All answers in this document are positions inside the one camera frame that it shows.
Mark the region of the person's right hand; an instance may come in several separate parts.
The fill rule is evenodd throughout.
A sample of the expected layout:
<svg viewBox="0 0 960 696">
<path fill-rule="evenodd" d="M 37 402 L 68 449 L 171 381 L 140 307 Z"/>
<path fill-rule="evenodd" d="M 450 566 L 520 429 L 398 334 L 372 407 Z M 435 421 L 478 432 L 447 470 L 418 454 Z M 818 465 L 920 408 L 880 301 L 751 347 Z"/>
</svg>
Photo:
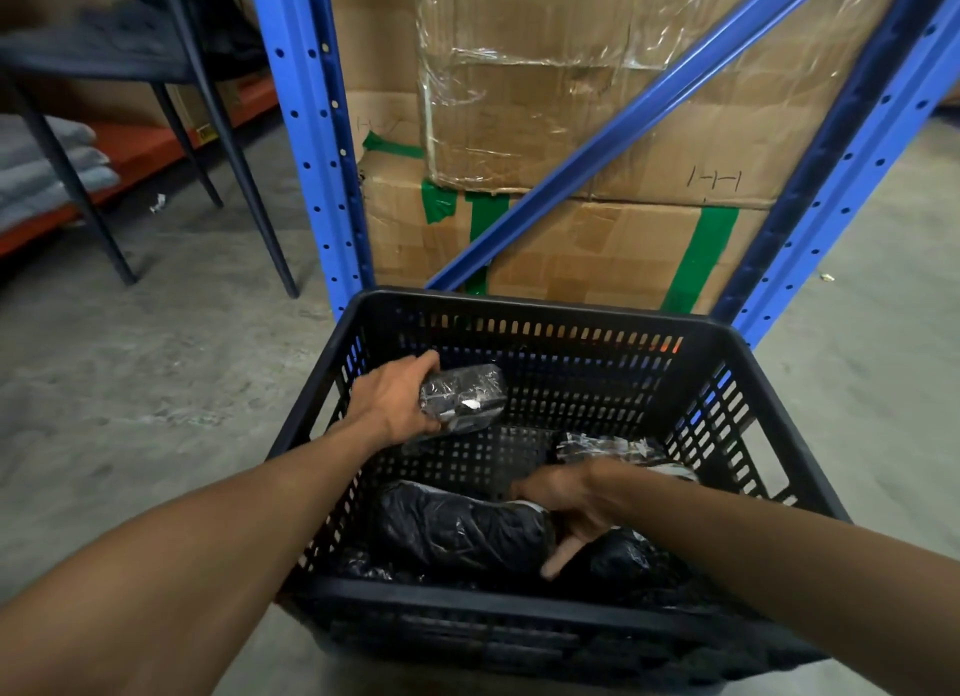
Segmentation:
<svg viewBox="0 0 960 696">
<path fill-rule="evenodd" d="M 533 503 L 558 516 L 557 543 L 551 554 L 569 529 L 593 530 L 598 539 L 616 527 L 597 498 L 590 461 L 541 466 L 510 484 L 510 499 Z"/>
</svg>

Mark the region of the person's left hand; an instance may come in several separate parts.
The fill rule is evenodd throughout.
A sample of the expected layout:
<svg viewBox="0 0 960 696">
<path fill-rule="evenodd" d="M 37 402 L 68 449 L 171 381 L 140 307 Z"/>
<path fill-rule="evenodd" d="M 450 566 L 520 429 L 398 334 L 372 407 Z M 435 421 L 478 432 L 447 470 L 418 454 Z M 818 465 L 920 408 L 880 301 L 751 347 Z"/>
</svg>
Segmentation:
<svg viewBox="0 0 960 696">
<path fill-rule="evenodd" d="M 387 362 L 358 377 L 351 388 L 344 422 L 364 434 L 372 451 L 403 444 L 403 418 L 419 405 L 419 389 L 426 377 L 440 371 L 435 350 Z"/>
</svg>

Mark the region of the small shiny black packet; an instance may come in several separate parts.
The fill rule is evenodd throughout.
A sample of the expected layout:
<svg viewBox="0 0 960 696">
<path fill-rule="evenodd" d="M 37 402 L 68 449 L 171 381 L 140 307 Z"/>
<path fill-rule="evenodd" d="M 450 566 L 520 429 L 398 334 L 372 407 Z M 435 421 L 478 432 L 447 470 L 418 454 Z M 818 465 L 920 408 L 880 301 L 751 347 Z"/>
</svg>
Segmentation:
<svg viewBox="0 0 960 696">
<path fill-rule="evenodd" d="M 403 443 L 412 451 L 422 442 L 449 435 L 466 435 L 489 427 L 503 413 L 508 389 L 501 368 L 483 363 L 430 373 L 418 390 L 418 405 L 438 431 Z"/>
</svg>

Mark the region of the large black packet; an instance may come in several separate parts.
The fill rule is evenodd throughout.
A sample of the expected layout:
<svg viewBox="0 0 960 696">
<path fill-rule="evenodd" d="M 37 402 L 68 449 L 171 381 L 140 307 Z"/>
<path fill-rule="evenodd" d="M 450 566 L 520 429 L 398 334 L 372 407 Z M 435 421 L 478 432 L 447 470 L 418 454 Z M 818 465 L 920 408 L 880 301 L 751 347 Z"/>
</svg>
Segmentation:
<svg viewBox="0 0 960 696">
<path fill-rule="evenodd" d="M 552 515 L 539 505 L 402 480 L 375 496 L 369 540 L 377 554 L 405 569 L 484 580 L 535 576 L 557 546 Z"/>
</svg>

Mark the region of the person's left forearm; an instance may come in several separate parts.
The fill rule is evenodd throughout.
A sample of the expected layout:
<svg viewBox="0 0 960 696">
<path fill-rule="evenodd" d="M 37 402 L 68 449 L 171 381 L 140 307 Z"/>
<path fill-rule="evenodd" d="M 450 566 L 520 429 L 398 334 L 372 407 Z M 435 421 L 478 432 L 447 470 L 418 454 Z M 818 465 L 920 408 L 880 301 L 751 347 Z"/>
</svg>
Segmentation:
<svg viewBox="0 0 960 696">
<path fill-rule="evenodd" d="M 0 608 L 0 696 L 210 696 L 391 439 L 369 411 L 105 532 Z"/>
</svg>

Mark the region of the person's right forearm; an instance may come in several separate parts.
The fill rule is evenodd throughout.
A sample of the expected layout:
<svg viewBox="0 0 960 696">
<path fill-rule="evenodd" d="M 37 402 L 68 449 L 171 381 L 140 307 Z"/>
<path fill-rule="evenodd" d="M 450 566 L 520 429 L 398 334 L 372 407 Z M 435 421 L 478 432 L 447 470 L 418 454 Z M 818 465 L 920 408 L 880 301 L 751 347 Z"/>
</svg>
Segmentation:
<svg viewBox="0 0 960 696">
<path fill-rule="evenodd" d="M 618 519 L 891 692 L 960 679 L 960 561 L 803 509 L 627 466 Z"/>
</svg>

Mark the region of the black plastic crate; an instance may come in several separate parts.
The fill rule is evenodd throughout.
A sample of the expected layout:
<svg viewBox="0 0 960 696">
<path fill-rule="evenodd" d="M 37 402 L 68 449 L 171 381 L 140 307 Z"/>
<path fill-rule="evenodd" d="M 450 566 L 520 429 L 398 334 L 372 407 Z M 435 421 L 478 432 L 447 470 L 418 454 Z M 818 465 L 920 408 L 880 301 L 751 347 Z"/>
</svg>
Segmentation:
<svg viewBox="0 0 960 696">
<path fill-rule="evenodd" d="M 413 481 L 513 501 L 511 484 L 551 464 L 563 433 L 649 438 L 702 487 L 849 521 L 735 328 L 695 314 L 364 290 L 342 313 L 269 458 L 308 442 L 331 390 L 336 423 L 359 375 L 429 350 L 442 371 L 497 365 L 507 406 L 480 431 L 412 451 L 389 446 L 352 478 L 277 595 L 318 642 L 397 661 L 664 691 L 827 658 L 649 535 L 669 558 L 669 578 L 619 593 L 567 589 L 541 571 L 493 580 L 423 574 L 371 547 L 370 512 L 384 486 Z M 330 576 L 331 560 L 352 546 L 391 564 L 395 580 Z"/>
</svg>

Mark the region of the cardboard box with green tape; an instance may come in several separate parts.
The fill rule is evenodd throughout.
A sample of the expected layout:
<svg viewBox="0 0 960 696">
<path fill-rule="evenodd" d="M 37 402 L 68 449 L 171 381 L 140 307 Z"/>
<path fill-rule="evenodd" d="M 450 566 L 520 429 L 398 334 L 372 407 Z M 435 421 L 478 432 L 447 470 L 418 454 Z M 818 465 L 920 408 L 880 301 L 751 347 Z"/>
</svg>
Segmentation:
<svg viewBox="0 0 960 696">
<path fill-rule="evenodd" d="M 457 192 L 426 176 L 424 152 L 368 132 L 359 179 L 376 283 L 424 288 L 514 197 Z M 767 212 L 567 200 L 463 290 L 553 302 L 709 314 Z"/>
</svg>

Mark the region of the blue perforated rack upright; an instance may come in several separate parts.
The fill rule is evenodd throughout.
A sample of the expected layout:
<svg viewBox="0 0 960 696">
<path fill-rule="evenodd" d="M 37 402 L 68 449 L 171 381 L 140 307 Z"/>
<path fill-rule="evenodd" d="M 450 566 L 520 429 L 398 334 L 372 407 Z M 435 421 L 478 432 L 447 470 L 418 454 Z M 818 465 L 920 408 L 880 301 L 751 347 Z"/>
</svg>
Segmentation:
<svg viewBox="0 0 960 696">
<path fill-rule="evenodd" d="M 894 0 L 711 317 L 755 348 L 960 77 L 960 0 Z"/>
<path fill-rule="evenodd" d="M 252 0 L 338 321 L 374 286 L 332 0 Z"/>
</svg>

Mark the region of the blue rack diagonal brace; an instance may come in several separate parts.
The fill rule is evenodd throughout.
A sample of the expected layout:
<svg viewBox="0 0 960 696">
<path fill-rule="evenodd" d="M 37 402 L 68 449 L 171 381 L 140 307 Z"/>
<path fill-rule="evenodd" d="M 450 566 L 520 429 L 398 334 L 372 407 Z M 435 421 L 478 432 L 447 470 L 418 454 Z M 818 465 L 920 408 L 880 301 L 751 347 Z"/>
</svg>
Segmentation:
<svg viewBox="0 0 960 696">
<path fill-rule="evenodd" d="M 807 0 L 740 0 L 656 80 L 425 283 L 454 292 Z"/>
</svg>

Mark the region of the small cardboard box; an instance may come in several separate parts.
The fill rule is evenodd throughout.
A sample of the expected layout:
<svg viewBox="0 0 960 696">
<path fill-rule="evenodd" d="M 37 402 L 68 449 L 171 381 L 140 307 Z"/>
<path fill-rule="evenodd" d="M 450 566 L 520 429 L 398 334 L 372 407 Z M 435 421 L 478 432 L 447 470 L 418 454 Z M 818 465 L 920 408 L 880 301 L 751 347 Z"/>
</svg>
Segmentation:
<svg viewBox="0 0 960 696">
<path fill-rule="evenodd" d="M 241 105 L 239 80 L 218 82 L 216 87 L 223 109 L 231 116 Z M 196 146 L 201 147 L 219 138 L 210 109 L 197 86 L 167 84 L 165 88 L 178 118 Z"/>
</svg>

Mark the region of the plain cardboard box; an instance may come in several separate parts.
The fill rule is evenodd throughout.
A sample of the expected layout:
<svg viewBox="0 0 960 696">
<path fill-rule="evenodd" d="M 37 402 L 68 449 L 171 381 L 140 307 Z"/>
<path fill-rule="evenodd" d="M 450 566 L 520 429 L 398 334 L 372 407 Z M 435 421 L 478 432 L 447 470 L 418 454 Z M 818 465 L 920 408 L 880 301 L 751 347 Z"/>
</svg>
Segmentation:
<svg viewBox="0 0 960 696">
<path fill-rule="evenodd" d="M 417 144 L 415 0 L 331 0 L 354 152 L 370 132 Z"/>
</svg>

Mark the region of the orange shelf beam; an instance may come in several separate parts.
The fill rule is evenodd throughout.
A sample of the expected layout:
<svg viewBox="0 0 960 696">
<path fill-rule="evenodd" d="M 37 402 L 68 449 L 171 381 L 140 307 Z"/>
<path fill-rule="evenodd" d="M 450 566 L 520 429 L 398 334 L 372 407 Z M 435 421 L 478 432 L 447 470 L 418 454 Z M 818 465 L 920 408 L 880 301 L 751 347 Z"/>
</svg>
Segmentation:
<svg viewBox="0 0 960 696">
<path fill-rule="evenodd" d="M 239 89 L 238 104 L 229 110 L 234 128 L 257 119 L 279 106 L 275 84 L 270 75 L 245 80 Z M 119 175 L 119 184 L 92 193 L 92 201 L 102 204 L 128 192 L 172 164 L 185 153 L 172 130 L 128 124 L 94 122 L 98 134 L 97 148 L 110 160 Z M 0 232 L 0 258 L 19 251 L 42 236 L 78 219 L 80 212 L 71 203 Z"/>
</svg>

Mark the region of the stack of grey folded blankets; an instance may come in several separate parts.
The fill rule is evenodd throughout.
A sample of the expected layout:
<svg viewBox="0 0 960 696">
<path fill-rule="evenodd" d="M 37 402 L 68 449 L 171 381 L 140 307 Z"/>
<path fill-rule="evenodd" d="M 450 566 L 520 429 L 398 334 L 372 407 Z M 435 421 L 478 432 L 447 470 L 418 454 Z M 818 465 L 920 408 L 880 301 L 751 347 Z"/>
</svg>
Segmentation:
<svg viewBox="0 0 960 696">
<path fill-rule="evenodd" d="M 95 147 L 97 135 L 92 127 L 52 116 L 45 119 L 87 191 L 98 192 L 120 183 L 109 157 Z M 0 114 L 0 234 L 67 201 L 64 182 L 25 120 L 18 115 Z"/>
</svg>

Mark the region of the black plastic chair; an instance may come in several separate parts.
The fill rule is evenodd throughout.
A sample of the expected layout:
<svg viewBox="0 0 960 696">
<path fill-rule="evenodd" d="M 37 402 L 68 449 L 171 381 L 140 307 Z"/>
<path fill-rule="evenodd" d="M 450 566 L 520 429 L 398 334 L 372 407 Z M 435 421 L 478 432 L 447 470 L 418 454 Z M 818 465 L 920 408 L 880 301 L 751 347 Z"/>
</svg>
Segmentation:
<svg viewBox="0 0 960 696">
<path fill-rule="evenodd" d="M 16 101 L 18 116 L 32 139 L 51 162 L 68 200 L 78 208 L 126 285 L 134 285 L 138 278 L 50 123 L 18 83 L 18 75 L 148 84 L 200 185 L 221 208 L 222 198 L 167 86 L 197 89 L 271 262 L 287 295 L 295 300 L 299 289 L 218 87 L 268 66 L 261 34 L 236 0 L 118 0 L 69 22 L 0 35 L 0 81 Z"/>
</svg>

